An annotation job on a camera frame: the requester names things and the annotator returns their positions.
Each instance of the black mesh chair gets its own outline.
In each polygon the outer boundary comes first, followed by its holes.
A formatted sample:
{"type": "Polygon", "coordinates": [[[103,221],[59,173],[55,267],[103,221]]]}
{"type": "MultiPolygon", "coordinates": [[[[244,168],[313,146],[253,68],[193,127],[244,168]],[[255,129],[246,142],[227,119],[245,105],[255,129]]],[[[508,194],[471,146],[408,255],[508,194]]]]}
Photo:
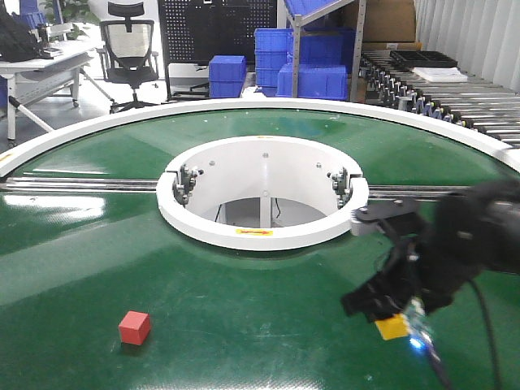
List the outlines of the black mesh chair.
{"type": "Polygon", "coordinates": [[[132,5],[108,2],[108,13],[124,17],[124,20],[107,20],[99,24],[105,42],[99,50],[103,79],[116,84],[128,84],[133,90],[133,100],[113,103],[110,113],[131,108],[155,106],[137,98],[142,83],[158,79],[158,53],[152,51],[153,20],[132,19],[145,14],[143,3],[132,5]]]}

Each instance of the roller conveyor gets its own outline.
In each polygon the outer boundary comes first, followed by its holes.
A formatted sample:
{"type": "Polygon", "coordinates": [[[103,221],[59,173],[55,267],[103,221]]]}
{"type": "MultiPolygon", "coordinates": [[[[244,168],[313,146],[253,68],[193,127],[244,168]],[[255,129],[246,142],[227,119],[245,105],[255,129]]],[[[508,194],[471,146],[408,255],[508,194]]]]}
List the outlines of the roller conveyor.
{"type": "Polygon", "coordinates": [[[510,145],[520,144],[520,95],[468,76],[465,83],[430,82],[402,67],[389,50],[363,53],[367,90],[379,106],[430,116],[471,128],[510,145]]]}

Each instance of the yellow label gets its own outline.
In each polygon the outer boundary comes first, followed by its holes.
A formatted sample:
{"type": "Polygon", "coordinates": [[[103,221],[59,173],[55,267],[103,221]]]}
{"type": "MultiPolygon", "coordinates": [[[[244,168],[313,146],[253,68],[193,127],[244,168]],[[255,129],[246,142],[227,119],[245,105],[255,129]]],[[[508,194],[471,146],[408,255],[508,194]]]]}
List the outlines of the yellow label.
{"type": "Polygon", "coordinates": [[[249,234],[251,236],[272,236],[272,230],[266,229],[236,229],[236,234],[249,234]]]}
{"type": "Polygon", "coordinates": [[[13,155],[13,153],[4,154],[3,156],[0,156],[0,161],[3,161],[5,159],[9,158],[12,155],[13,155]]]}

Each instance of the metal rail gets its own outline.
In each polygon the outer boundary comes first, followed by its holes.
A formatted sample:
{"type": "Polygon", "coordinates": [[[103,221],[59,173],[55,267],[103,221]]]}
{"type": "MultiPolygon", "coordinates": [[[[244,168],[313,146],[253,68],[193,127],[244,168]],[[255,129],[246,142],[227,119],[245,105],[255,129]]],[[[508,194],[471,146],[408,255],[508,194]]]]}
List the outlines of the metal rail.
{"type": "MultiPolygon", "coordinates": [[[[157,180],[91,179],[67,177],[9,177],[0,183],[0,190],[39,193],[155,193],[157,180]]],[[[371,200],[414,197],[434,201],[447,193],[465,189],[463,186],[437,185],[371,185],[371,200]]]]}

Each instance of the white wall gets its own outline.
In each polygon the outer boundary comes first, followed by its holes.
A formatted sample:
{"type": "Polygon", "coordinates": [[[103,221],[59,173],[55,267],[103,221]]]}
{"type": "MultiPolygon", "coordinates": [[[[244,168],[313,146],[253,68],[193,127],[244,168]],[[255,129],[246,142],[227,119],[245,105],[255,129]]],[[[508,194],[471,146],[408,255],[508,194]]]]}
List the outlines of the white wall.
{"type": "Polygon", "coordinates": [[[519,0],[414,0],[424,50],[471,74],[520,92],[519,0]]]}
{"type": "Polygon", "coordinates": [[[20,2],[19,0],[4,0],[4,4],[7,9],[7,13],[12,14],[15,12],[16,14],[20,13],[20,2]]]}

